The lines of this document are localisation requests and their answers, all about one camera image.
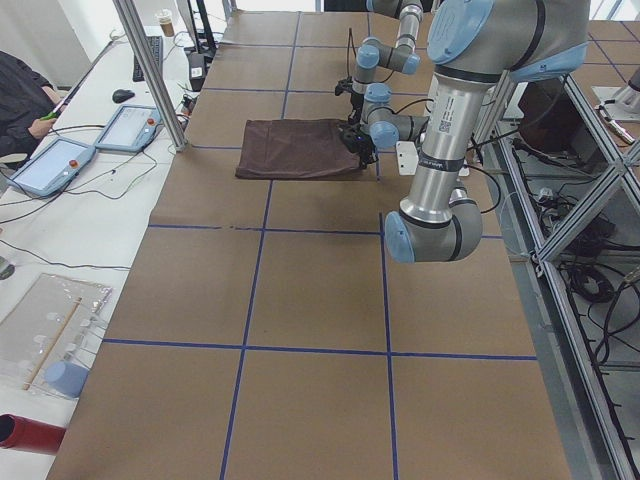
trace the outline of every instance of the computer mouse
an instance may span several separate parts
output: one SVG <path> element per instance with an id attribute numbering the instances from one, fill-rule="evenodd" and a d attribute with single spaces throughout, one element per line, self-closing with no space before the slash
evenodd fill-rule
<path id="1" fill-rule="evenodd" d="M 111 99 L 115 103 L 122 103 L 125 100 L 129 100 L 131 97 L 134 97 L 134 96 L 135 96 L 135 93 L 132 92 L 131 90 L 125 90 L 123 88 L 119 88 L 118 90 L 113 92 Z"/>

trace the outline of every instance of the dark brown towel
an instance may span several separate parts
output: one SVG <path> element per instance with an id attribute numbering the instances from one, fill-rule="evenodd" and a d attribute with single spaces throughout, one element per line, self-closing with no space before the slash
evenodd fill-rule
<path id="1" fill-rule="evenodd" d="M 248 120 L 238 178 L 318 178 L 359 169 L 357 154 L 340 141 L 335 119 Z"/>

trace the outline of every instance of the red cylinder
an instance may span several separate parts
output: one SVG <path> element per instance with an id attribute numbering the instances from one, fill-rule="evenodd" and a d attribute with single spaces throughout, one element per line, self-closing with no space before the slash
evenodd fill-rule
<path id="1" fill-rule="evenodd" d="M 17 415 L 0 415 L 0 447 L 55 455 L 66 428 Z"/>

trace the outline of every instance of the keyboard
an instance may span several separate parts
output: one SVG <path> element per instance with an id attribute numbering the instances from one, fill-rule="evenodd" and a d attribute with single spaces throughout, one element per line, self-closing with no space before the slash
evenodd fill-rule
<path id="1" fill-rule="evenodd" d="M 153 59 L 156 61 L 156 65 L 158 65 L 160 75 L 162 75 L 162 37 L 155 35 L 147 37 L 147 43 L 151 48 Z M 138 59 L 135 56 L 133 57 L 133 81 L 144 81 L 144 73 L 142 73 L 142 67 L 140 66 L 140 62 L 138 62 Z"/>

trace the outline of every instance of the white desk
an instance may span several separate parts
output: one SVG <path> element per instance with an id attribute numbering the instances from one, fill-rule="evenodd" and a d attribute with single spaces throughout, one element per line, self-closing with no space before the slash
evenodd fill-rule
<path id="1" fill-rule="evenodd" d="M 178 43 L 185 40 L 188 37 L 181 35 Z M 173 39 L 164 39 L 163 76 L 169 95 L 177 106 L 183 94 L 180 85 L 188 84 L 188 65 L 182 48 L 171 50 L 173 46 Z M 112 92 L 118 88 L 131 89 L 136 93 L 127 103 L 153 105 L 146 82 L 134 83 L 131 80 L 132 62 L 133 52 L 126 39 L 117 41 L 87 77 L 55 128 L 106 124 L 118 107 L 111 100 Z M 61 135 L 93 143 L 98 133 L 98 129 L 66 130 Z M 43 145 L 54 137 L 54 134 L 50 135 Z M 149 213 L 173 160 L 173 147 L 166 131 L 160 132 L 146 153 L 155 159 L 157 166 L 139 179 L 121 199 L 109 200 L 95 193 L 79 196 L 63 194 L 33 215 L 0 224 L 3 230 L 0 238 L 54 262 L 131 266 L 146 230 Z M 153 160 L 140 154 L 126 165 L 118 167 L 129 158 L 127 155 L 98 153 L 69 188 L 73 189 L 100 173 L 113 170 L 114 173 L 100 177 L 76 191 L 99 190 L 110 196 L 118 196 L 134 178 L 154 165 Z M 20 191 L 9 188 L 0 198 L 0 222 L 32 211 L 44 203 L 43 200 L 33 200 L 6 205 L 26 198 Z M 0 256 L 16 267 L 13 276 L 0 281 L 0 319 L 7 316 L 41 273 L 51 273 L 112 287 L 113 293 L 101 312 L 101 316 L 108 320 L 128 274 L 127 271 L 108 269 L 70 270 L 54 267 L 4 244 L 0 244 Z M 75 401 L 16 390 L 15 387 L 3 385 L 1 378 L 0 397 L 1 413 L 13 413 L 58 425 L 68 423 L 76 405 Z M 44 479 L 53 459 L 48 455 L 0 449 L 0 478 Z"/>

